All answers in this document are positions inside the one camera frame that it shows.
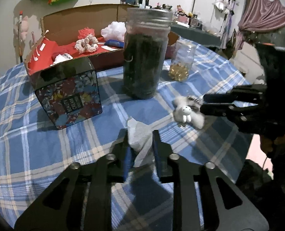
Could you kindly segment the white plush bunny keychain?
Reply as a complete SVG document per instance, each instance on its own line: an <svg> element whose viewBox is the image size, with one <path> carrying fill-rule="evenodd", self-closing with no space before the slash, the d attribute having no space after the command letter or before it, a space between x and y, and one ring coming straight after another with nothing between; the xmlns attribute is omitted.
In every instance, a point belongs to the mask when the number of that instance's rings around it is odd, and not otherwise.
<svg viewBox="0 0 285 231"><path fill-rule="evenodd" d="M182 124L192 124L196 129L204 127L205 116L200 112L202 102L199 98L189 96L178 96L174 99L174 120Z"/></svg>

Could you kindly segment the white translucent cloth bag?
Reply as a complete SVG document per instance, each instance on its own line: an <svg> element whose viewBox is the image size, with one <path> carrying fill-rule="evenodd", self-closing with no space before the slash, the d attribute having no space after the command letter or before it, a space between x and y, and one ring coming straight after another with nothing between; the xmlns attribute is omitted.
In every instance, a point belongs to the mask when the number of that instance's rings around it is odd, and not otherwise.
<svg viewBox="0 0 285 231"><path fill-rule="evenodd" d="M149 165L154 161L153 135L149 125L130 117L127 121L128 144L135 153L134 167Z"/></svg>

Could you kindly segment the blue pouch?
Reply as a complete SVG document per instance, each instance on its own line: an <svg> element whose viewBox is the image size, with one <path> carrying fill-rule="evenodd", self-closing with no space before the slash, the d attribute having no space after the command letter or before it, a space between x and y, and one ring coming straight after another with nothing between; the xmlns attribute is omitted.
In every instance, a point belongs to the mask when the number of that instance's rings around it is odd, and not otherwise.
<svg viewBox="0 0 285 231"><path fill-rule="evenodd" d="M119 49L124 48L124 42L118 41L118 40L113 40L113 39L107 40L104 45L110 46L110 47L116 47Z"/></svg>

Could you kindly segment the beige knitted scrunchie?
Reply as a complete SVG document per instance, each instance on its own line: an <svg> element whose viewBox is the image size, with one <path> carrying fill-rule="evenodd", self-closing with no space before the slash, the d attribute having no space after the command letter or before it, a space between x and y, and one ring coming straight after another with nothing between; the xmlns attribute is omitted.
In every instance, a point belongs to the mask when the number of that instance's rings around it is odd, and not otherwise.
<svg viewBox="0 0 285 231"><path fill-rule="evenodd" d="M76 41L75 49L78 53L93 53L98 50L98 39L93 35L89 34L84 39Z"/></svg>

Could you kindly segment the dark green covered side table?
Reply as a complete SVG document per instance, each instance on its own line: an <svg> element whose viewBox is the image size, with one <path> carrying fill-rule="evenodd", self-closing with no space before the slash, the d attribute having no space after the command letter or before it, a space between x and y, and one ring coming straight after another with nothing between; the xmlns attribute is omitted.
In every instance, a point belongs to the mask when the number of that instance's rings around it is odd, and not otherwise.
<svg viewBox="0 0 285 231"><path fill-rule="evenodd" d="M196 28L186 28L178 24L171 25L171 31L182 38L199 43L207 48L220 48L221 40L219 37Z"/></svg>

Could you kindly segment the pink curtain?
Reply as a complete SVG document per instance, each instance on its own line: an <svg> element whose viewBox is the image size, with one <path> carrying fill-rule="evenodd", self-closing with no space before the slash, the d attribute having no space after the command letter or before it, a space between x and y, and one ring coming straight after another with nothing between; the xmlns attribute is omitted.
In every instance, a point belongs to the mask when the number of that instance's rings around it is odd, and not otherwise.
<svg viewBox="0 0 285 231"><path fill-rule="evenodd" d="M285 26L285 6L280 0L250 0L238 23L235 50L243 47L246 31L268 33Z"/></svg>

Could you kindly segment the white wardrobe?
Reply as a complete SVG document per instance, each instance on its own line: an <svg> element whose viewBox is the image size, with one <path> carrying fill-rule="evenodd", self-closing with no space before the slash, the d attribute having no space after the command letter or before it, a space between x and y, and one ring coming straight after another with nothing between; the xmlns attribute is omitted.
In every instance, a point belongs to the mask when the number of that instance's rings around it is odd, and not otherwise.
<svg viewBox="0 0 285 231"><path fill-rule="evenodd" d="M203 24L220 30L225 18L225 5L229 0L195 0L193 12Z"/></svg>

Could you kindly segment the black floral tin box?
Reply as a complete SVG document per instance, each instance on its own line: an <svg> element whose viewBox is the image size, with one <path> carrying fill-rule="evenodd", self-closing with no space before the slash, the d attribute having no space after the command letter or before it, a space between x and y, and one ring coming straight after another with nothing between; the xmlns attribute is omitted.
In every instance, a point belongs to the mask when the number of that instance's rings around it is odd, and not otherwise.
<svg viewBox="0 0 285 231"><path fill-rule="evenodd" d="M102 113L96 70L88 57L58 63L31 77L38 101L58 130Z"/></svg>

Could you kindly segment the large jar dark contents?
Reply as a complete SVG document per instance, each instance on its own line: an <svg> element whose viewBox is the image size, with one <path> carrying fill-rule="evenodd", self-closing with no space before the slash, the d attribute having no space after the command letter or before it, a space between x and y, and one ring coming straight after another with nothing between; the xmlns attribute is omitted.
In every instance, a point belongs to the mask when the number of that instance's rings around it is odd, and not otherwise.
<svg viewBox="0 0 285 231"><path fill-rule="evenodd" d="M123 86L133 99L152 98L157 90L172 19L162 9L127 9Z"/></svg>

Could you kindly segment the white bath pouf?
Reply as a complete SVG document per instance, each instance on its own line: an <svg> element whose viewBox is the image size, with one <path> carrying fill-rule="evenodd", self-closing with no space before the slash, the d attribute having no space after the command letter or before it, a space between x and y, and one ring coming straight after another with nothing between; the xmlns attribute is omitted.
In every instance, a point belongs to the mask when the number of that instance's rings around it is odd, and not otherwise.
<svg viewBox="0 0 285 231"><path fill-rule="evenodd" d="M106 28L101 30L101 35L107 40L117 40L124 42L126 27L124 22L113 21Z"/></svg>

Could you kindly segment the red knitted item with tag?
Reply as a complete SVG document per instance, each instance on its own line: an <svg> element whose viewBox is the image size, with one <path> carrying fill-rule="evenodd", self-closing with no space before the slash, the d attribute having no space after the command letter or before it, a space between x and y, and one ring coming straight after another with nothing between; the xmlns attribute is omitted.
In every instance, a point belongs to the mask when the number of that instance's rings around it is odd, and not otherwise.
<svg viewBox="0 0 285 231"><path fill-rule="evenodd" d="M68 61L68 60L72 60L72 59L74 58L69 53L57 53L56 52L52 54L53 63L51 64L51 66Z"/></svg>

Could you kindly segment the cardboard box red lining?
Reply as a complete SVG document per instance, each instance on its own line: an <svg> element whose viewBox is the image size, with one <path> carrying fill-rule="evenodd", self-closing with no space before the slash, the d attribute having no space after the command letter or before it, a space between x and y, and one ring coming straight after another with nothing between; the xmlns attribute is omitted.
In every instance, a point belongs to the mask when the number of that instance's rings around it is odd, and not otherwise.
<svg viewBox="0 0 285 231"><path fill-rule="evenodd" d="M157 88L172 12L125 4L61 10L41 19L42 36L25 59L35 90L88 71L123 66L134 94Z"/></svg>

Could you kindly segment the red mesh bath sponge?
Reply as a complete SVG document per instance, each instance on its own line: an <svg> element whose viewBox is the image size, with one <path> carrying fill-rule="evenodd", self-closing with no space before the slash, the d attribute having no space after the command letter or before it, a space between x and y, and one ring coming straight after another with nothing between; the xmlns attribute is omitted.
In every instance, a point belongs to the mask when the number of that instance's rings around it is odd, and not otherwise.
<svg viewBox="0 0 285 231"><path fill-rule="evenodd" d="M83 29L80 29L78 31L78 40L84 39L86 38L88 35L92 34L93 36L95 36L95 30L91 29L89 27L85 27Z"/></svg>

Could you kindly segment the orange white stick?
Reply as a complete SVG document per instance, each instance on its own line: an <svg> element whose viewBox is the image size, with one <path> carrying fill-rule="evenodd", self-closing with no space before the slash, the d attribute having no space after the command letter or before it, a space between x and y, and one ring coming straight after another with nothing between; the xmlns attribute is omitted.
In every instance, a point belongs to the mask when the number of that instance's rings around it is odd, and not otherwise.
<svg viewBox="0 0 285 231"><path fill-rule="evenodd" d="M22 15L23 15L23 12L21 10L19 13L19 22L18 22L18 51L19 51L19 59L21 63L23 62L22 47L21 47Z"/></svg>

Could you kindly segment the pink plush toy on wall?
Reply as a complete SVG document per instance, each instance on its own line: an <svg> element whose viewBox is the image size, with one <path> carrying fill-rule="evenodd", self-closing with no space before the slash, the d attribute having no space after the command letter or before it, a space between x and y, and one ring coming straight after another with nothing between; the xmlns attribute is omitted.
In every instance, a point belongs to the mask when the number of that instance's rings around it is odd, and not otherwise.
<svg viewBox="0 0 285 231"><path fill-rule="evenodd" d="M29 30L29 22L28 22L28 16L22 16L22 32L21 32L21 42L24 42L27 37L27 33ZM14 32L15 35L18 37L18 23L14 25Z"/></svg>

